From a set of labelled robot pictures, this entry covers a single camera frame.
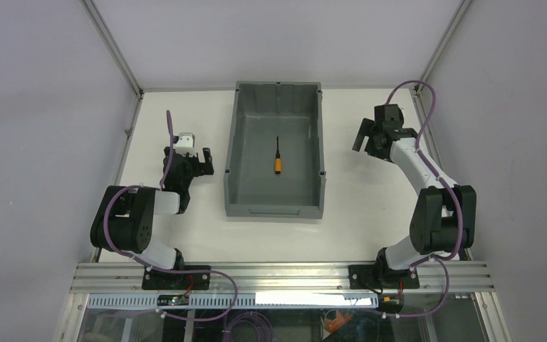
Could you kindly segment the front aluminium mounting rail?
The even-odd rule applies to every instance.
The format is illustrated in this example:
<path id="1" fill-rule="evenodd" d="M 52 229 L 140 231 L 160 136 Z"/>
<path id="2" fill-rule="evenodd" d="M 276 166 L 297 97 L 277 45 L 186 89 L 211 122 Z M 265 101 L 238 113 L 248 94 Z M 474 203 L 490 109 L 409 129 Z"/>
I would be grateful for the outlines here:
<path id="1" fill-rule="evenodd" d="M 207 294 L 255 292 L 360 293 L 362 279 L 349 272 L 346 262 L 306 263 L 213 263 Z M 417 269 L 419 288 L 403 289 L 404 294 L 453 294 L 493 292 L 487 265 L 482 261 L 448 261 L 444 266 L 425 263 Z M 130 262 L 80 263 L 73 277 L 72 294 L 143 293 L 150 280 L 145 269 Z"/>

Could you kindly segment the back aluminium frame rail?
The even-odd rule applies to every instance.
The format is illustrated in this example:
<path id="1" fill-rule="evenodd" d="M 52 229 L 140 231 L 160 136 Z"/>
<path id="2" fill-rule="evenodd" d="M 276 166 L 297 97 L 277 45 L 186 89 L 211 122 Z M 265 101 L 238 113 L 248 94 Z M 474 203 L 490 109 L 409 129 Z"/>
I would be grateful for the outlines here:
<path id="1" fill-rule="evenodd" d="M 374 85 L 374 84 L 365 84 L 365 85 L 326 85 L 321 86 L 322 90 L 328 89 L 389 89 L 392 90 L 395 86 L 384 84 L 384 85 Z M 181 86 L 181 87 L 144 87 L 142 89 L 143 93 L 169 93 L 169 92 L 200 92 L 200 91 L 223 91 L 223 90 L 235 90 L 236 84 L 232 85 L 221 85 L 221 86 Z"/>

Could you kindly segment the aluminium frame post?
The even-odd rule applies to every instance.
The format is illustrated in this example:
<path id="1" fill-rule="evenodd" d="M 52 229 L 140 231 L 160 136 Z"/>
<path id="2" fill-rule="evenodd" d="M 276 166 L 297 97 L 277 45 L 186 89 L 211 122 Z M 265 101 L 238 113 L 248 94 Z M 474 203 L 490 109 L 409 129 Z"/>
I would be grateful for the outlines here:
<path id="1" fill-rule="evenodd" d="M 103 18 L 103 15 L 101 14 L 96 2 L 94 0 L 80 0 L 80 3 L 86 10 L 89 19 L 95 26 L 98 35 L 105 44 L 105 47 L 107 48 L 110 56 L 113 58 L 115 65 L 122 73 L 123 78 L 131 87 L 135 96 L 140 98 L 143 95 L 142 87 L 137 81 L 122 51 L 120 50 L 120 47 L 117 44 L 115 37 L 109 29 L 107 23 L 105 22 L 105 19 Z"/>
<path id="2" fill-rule="evenodd" d="M 461 0 L 459 2 L 420 76 L 421 81 L 430 82 L 432 74 L 436 71 L 445 51 L 458 32 L 473 3 L 474 0 Z"/>

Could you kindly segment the grey plastic storage bin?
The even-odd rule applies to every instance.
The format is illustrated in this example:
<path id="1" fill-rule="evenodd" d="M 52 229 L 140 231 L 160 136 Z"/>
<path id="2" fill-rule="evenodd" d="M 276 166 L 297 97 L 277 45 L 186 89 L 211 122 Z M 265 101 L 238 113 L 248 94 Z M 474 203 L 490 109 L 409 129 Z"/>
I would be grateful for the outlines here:
<path id="1" fill-rule="evenodd" d="M 323 91 L 319 82 L 239 81 L 224 166 L 229 217 L 322 219 Z M 279 136 L 282 172 L 274 172 Z"/>

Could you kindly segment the left aluminium frame post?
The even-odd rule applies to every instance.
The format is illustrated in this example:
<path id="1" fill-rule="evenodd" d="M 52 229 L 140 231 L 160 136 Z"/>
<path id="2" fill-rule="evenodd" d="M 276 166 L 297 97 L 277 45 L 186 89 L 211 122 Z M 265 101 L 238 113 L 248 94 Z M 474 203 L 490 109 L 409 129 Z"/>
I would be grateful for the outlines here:
<path id="1" fill-rule="evenodd" d="M 120 50 L 120 47 L 117 44 L 115 37 L 109 29 L 107 23 L 105 22 L 105 19 L 103 18 L 103 15 L 101 14 L 96 2 L 94 0 L 80 0 L 80 3 L 86 10 L 89 19 L 95 26 L 98 35 L 105 44 L 105 47 L 107 48 L 110 56 L 113 58 L 115 65 L 122 73 L 123 78 L 131 87 L 135 96 L 140 98 L 143 95 L 142 87 L 137 81 L 122 51 Z"/>

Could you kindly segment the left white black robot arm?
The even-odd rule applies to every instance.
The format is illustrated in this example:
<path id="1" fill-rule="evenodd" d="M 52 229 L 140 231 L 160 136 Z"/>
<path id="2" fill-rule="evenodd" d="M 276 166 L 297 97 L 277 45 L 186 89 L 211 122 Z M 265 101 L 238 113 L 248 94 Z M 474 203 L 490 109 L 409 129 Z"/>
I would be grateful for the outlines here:
<path id="1" fill-rule="evenodd" d="M 212 154 L 204 147 L 201 161 L 198 154 L 181 153 L 178 148 L 166 147 L 164 152 L 164 187 L 107 187 L 90 228 L 90 242 L 148 269 L 184 271 L 182 252 L 153 237 L 154 217 L 186 212 L 192 180 L 214 174 Z"/>

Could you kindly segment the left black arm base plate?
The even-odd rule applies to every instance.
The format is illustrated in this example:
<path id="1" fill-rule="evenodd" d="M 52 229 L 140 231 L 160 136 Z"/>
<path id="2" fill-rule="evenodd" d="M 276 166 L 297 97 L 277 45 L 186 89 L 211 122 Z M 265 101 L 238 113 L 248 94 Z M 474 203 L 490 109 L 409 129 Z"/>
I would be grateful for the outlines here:
<path id="1" fill-rule="evenodd" d="M 186 265 L 184 270 L 189 274 L 171 274 L 162 271 L 144 271 L 142 290 L 166 290 L 186 291 L 208 290 L 210 285 L 209 270 L 211 267 L 205 264 Z"/>

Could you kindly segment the right aluminium frame post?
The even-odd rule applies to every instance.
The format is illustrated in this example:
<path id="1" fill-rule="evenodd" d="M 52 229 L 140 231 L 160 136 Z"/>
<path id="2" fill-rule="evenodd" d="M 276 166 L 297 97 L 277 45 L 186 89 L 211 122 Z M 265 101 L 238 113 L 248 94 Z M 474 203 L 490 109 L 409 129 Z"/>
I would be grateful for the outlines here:
<path id="1" fill-rule="evenodd" d="M 474 0 L 461 0 L 459 2 L 420 76 L 421 81 L 430 82 L 432 74 L 436 71 L 445 51 L 458 32 L 473 3 Z"/>

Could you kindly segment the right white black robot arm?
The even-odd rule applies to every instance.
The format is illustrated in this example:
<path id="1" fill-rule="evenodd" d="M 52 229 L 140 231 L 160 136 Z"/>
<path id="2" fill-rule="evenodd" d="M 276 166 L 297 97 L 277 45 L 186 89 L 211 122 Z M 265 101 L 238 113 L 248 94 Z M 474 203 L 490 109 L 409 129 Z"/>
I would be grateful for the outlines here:
<path id="1" fill-rule="evenodd" d="M 417 201 L 404 239 L 382 248 L 373 263 L 348 267 L 352 289 L 416 289 L 418 264 L 441 254 L 452 258 L 474 243 L 475 189 L 459 185 L 429 160 L 419 135 L 404 121 L 399 105 L 377 105 L 374 117 L 361 122 L 353 144 L 354 151 L 397 165 Z"/>

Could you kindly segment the orange object under table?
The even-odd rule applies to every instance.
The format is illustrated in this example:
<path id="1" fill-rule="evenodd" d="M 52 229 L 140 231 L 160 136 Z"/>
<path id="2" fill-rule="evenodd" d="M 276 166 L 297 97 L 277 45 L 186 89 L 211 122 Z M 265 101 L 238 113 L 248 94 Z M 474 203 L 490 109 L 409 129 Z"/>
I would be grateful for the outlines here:
<path id="1" fill-rule="evenodd" d="M 334 333 L 352 320 L 352 315 L 347 311 L 343 312 L 337 309 L 331 309 L 323 315 L 323 330 L 328 333 Z"/>

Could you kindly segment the orange black handled screwdriver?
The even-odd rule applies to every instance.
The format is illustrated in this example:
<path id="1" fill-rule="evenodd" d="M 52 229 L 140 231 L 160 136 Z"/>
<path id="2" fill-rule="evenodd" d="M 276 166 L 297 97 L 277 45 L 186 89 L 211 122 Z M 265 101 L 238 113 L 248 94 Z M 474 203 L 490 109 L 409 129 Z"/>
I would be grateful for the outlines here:
<path id="1" fill-rule="evenodd" d="M 276 153 L 274 160 L 274 172 L 276 175 L 280 175 L 282 172 L 281 153 L 279 149 L 279 136 L 276 137 Z"/>

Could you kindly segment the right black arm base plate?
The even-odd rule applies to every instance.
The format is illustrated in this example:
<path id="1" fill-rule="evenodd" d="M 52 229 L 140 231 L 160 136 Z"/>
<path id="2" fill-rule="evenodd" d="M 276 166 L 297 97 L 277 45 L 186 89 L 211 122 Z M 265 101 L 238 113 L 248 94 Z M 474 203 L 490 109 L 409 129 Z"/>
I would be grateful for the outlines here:
<path id="1" fill-rule="evenodd" d="M 348 266 L 351 289 L 418 289 L 416 272 L 391 270 L 382 264 L 351 264 Z"/>

